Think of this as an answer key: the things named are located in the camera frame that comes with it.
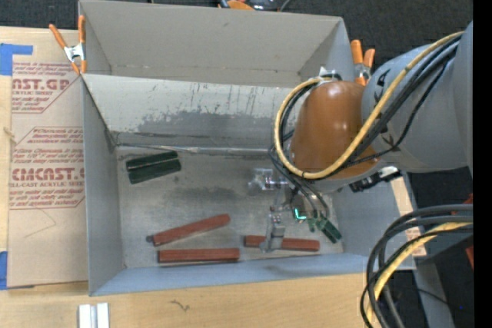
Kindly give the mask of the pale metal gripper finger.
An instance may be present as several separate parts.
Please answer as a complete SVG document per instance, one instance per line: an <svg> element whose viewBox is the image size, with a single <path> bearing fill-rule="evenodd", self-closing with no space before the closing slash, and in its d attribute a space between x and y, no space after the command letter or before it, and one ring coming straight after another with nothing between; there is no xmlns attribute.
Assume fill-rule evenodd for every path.
<svg viewBox="0 0 492 328"><path fill-rule="evenodd" d="M260 243L260 250L263 253L270 253L280 250L284 240L285 225L279 213L270 213L265 239Z"/></svg>
<svg viewBox="0 0 492 328"><path fill-rule="evenodd" d="M287 180L271 168L255 168L248 182L249 191L272 191L287 184Z"/></svg>

